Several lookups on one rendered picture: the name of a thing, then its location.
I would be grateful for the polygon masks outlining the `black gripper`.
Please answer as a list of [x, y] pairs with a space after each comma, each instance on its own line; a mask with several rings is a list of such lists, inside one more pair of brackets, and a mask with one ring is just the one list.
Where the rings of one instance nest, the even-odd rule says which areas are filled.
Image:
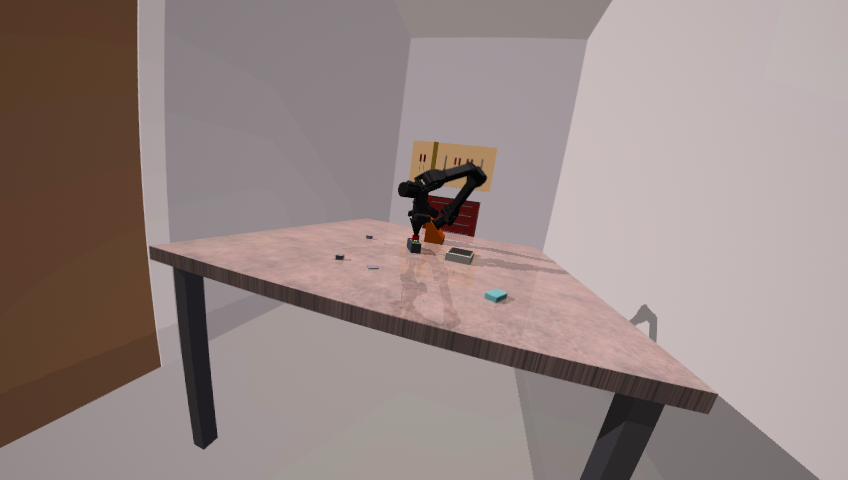
[[413, 210], [410, 210], [408, 212], [408, 216], [412, 216], [412, 218], [410, 218], [410, 221], [415, 236], [418, 236], [419, 231], [424, 223], [430, 223], [431, 221], [431, 217], [425, 214], [425, 209], [428, 205], [427, 201], [428, 200], [414, 198], [414, 201], [412, 202]]

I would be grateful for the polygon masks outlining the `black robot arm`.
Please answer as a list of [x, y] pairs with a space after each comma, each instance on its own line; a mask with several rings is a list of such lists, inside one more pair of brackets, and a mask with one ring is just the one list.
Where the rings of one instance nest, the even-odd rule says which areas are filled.
[[[435, 218], [431, 220], [437, 230], [448, 224], [452, 225], [459, 215], [460, 207], [473, 192], [476, 187], [482, 186], [487, 178], [480, 167], [476, 167], [473, 163], [468, 162], [466, 165], [455, 166], [445, 170], [430, 169], [420, 175], [414, 177], [415, 182], [407, 180], [401, 182], [398, 187], [398, 193], [401, 197], [417, 198], [428, 200], [429, 192], [443, 186], [444, 183], [467, 176], [467, 181], [452, 203], [446, 204], [440, 211], [429, 206], [425, 209], [425, 214]], [[425, 184], [422, 183], [421, 179]], [[445, 216], [444, 216], [445, 214]], [[438, 217], [437, 217], [438, 216]], [[448, 221], [447, 221], [447, 219]]]

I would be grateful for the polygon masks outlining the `light blue block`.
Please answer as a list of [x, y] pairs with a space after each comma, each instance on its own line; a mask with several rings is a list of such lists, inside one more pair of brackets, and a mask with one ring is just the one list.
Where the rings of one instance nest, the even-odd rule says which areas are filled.
[[495, 303], [500, 301], [500, 300], [505, 299], [506, 297], [507, 297], [507, 292], [502, 292], [502, 291], [499, 291], [497, 289], [494, 289], [490, 292], [485, 293], [485, 299], [487, 299], [488, 301], [493, 301]]

